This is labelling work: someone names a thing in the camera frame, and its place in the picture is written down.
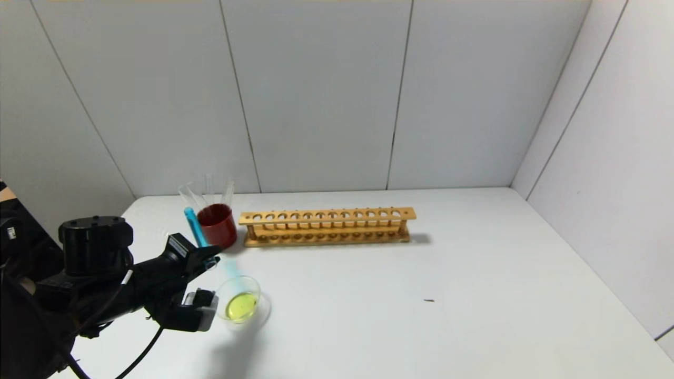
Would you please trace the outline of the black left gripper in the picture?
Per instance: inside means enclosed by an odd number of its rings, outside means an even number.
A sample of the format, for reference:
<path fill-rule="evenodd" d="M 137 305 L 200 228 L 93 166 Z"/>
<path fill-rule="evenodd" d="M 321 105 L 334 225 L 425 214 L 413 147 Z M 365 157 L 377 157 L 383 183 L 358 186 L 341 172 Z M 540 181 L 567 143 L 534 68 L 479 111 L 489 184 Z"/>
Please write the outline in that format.
<path fill-rule="evenodd" d="M 188 283 L 217 267 L 219 245 L 196 247 L 180 233 L 167 237 L 164 251 L 133 266 L 131 278 L 135 300 L 150 304 L 164 298 L 183 297 Z"/>

